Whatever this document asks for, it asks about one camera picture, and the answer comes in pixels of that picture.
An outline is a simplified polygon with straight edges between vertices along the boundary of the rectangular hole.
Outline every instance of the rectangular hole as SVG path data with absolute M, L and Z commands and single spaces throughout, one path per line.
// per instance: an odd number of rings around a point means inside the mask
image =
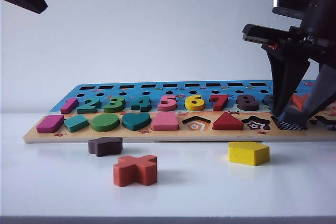
M 121 85 L 119 89 L 133 89 L 134 85 Z
M 83 86 L 80 88 L 80 90 L 88 90 L 88 89 L 94 89 L 96 86 Z
M 230 82 L 227 84 L 228 86 L 244 86 L 241 82 Z
M 163 87 L 164 88 L 173 88 L 173 87 L 177 87 L 177 84 L 164 84 Z
M 186 87 L 199 87 L 199 83 L 186 83 L 185 84 Z
M 113 86 L 100 86 L 98 89 L 112 89 Z
M 264 82 L 250 82 L 252 86 L 267 86 Z
M 141 86 L 141 88 L 155 88 L 156 84 L 144 84 Z
M 206 83 L 205 85 L 207 87 L 220 87 L 221 86 L 220 83 Z

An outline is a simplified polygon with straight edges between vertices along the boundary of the checkered pattern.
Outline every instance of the checkered pattern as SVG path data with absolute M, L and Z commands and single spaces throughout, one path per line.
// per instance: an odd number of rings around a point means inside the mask
M 285 131 L 302 131 L 302 130 L 304 130 L 304 128 L 302 126 L 282 122 L 274 116 L 271 116 L 271 118 L 273 119 L 273 121 L 275 122 L 275 124 L 279 128 L 279 130 L 285 130 Z

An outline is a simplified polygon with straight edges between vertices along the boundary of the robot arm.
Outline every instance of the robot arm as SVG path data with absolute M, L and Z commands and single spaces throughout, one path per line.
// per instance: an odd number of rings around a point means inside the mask
M 336 100 L 336 0 L 274 0 L 273 13 L 302 20 L 289 31 L 248 24 L 243 39 L 262 44 L 272 69 L 271 112 L 279 120 L 305 126 Z M 302 111 L 287 106 L 312 59 L 320 72 Z

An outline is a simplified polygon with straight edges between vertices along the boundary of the pink number 5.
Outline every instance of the pink number 5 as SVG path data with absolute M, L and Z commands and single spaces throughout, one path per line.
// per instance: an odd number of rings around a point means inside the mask
M 172 111 L 177 108 L 175 95 L 163 95 L 160 104 L 157 106 L 159 111 Z

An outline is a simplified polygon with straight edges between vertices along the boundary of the red triangle piece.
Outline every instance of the red triangle piece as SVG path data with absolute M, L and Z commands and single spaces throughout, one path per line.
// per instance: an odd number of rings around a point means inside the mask
M 304 94 L 301 97 L 297 94 L 294 94 L 291 97 L 290 101 L 293 102 L 295 106 L 301 111 L 307 98 L 308 98 L 308 94 Z
M 230 113 L 224 112 L 212 125 L 213 130 L 242 130 L 244 124 L 232 116 Z

